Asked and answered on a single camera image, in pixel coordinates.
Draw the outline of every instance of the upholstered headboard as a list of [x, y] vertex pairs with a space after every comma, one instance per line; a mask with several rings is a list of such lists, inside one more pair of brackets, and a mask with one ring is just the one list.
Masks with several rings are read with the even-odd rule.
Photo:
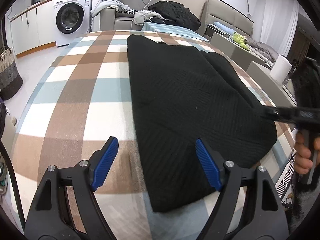
[[220, 22], [241, 35], [251, 36], [253, 32], [253, 22], [249, 18], [220, 0], [207, 0], [204, 3], [200, 21], [201, 27], [197, 32], [202, 36], [207, 26], [214, 22]]

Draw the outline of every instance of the woven basket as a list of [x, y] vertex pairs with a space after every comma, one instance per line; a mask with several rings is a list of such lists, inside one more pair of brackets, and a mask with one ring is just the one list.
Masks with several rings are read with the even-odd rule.
[[17, 70], [12, 50], [5, 46], [0, 50], [0, 96], [3, 100], [13, 97], [23, 80]]

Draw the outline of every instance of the blue checkered tablecloth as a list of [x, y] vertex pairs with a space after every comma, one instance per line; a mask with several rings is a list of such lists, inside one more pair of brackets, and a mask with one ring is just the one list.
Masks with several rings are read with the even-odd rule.
[[[115, 136], [119, 151], [95, 196], [117, 239], [194, 240], [207, 222], [219, 193], [168, 213], [152, 211], [132, 116], [127, 58], [127, 38], [131, 34], [225, 56], [205, 41], [168, 33], [108, 31], [76, 38], [44, 74], [18, 124], [11, 156], [25, 216], [49, 165], [74, 166], [101, 149], [109, 136]], [[226, 58], [260, 102], [272, 106], [270, 98], [245, 71]], [[293, 148], [288, 125], [276, 123], [276, 128], [277, 142], [259, 162], [275, 183]], [[84, 230], [72, 192], [68, 195], [77, 229]], [[245, 191], [241, 188], [229, 230], [235, 229], [240, 220], [244, 199]]]
[[142, 31], [170, 33], [209, 42], [206, 38], [200, 36], [198, 33], [195, 33], [190, 29], [174, 25], [145, 22]]

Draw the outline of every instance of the wooden baseboard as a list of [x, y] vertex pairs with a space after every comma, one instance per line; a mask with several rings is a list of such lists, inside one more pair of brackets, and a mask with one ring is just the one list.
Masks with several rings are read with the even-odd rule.
[[35, 48], [32, 48], [32, 49], [28, 49], [22, 53], [19, 53], [16, 55], [17, 58], [19, 57], [23, 57], [25, 55], [29, 55], [31, 53], [34, 53], [34, 52], [37, 52], [37, 51], [40, 51], [40, 50], [43, 50], [43, 49], [48, 49], [48, 48], [52, 48], [52, 47], [55, 47], [57, 46], [56, 42], [50, 42], [50, 43], [47, 43], [47, 44], [44, 44], [44, 45], [41, 45], [41, 46], [38, 46], [38, 47], [35, 47]]

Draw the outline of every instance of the blue rubber pad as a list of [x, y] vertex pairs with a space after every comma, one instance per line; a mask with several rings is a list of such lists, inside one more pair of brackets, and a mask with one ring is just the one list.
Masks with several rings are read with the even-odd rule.
[[216, 164], [212, 160], [210, 154], [205, 148], [200, 139], [196, 140], [196, 154], [204, 170], [204, 173], [209, 181], [211, 187], [214, 187], [217, 191], [220, 191], [222, 184], [220, 181], [220, 173]]
[[94, 170], [93, 182], [91, 183], [93, 191], [96, 191], [98, 187], [103, 185], [111, 165], [118, 153], [118, 149], [119, 142], [116, 138], [114, 138]]

